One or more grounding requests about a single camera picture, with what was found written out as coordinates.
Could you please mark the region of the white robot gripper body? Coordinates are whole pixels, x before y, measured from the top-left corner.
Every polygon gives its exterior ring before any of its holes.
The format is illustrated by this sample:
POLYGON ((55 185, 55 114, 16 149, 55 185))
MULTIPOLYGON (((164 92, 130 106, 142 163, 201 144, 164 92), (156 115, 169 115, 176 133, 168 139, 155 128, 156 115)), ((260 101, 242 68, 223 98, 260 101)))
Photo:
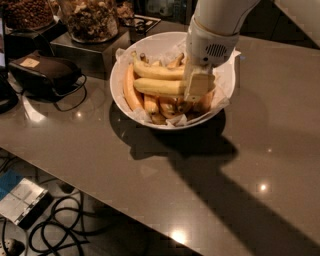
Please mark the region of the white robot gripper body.
POLYGON ((186 36, 186 52, 193 65, 218 67, 229 60, 238 39, 238 34, 215 34, 192 17, 186 36))

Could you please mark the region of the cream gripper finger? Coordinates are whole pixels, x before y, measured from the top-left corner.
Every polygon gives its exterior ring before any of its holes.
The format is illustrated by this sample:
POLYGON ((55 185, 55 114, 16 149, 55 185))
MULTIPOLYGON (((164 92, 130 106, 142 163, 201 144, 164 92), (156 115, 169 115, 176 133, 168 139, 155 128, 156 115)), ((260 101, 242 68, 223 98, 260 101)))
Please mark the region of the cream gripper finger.
POLYGON ((197 102, 215 88, 215 76, 211 65, 187 64, 184 71, 184 100, 197 102))

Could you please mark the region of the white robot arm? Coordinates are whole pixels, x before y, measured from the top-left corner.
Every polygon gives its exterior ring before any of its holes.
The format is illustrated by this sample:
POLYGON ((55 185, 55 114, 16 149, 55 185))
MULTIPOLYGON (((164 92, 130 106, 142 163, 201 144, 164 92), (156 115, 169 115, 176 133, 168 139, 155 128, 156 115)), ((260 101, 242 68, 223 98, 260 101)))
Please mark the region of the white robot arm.
POLYGON ((197 1, 186 36, 185 101, 199 101, 212 90, 213 69, 229 60, 246 17, 259 2, 197 1))

